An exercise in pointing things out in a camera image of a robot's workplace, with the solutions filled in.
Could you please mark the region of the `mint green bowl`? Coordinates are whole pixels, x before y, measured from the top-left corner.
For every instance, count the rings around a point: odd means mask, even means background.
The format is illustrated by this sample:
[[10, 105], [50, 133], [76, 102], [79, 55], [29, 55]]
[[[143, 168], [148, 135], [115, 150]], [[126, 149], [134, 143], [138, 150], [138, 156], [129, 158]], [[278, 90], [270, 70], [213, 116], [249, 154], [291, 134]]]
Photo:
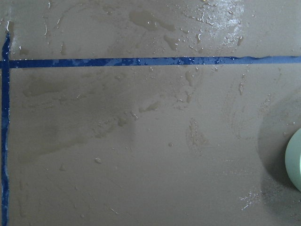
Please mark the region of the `mint green bowl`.
[[301, 190], [301, 129], [288, 142], [285, 151], [285, 168], [293, 185]]

